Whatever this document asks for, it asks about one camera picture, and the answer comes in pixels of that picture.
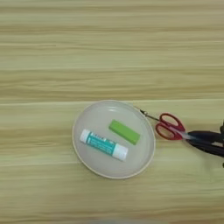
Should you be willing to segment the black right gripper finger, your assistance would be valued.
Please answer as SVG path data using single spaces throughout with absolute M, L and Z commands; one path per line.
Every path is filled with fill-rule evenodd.
M 189 141 L 200 143 L 219 143 L 224 144 L 224 136 L 217 132 L 195 130 L 188 132 Z
M 214 145 L 214 142 L 208 142 L 208 141 L 198 140 L 198 139 L 187 139 L 186 141 L 191 146 L 199 149 L 200 151 L 224 158 L 224 140 L 223 139 L 215 141 L 221 144 L 221 146 Z

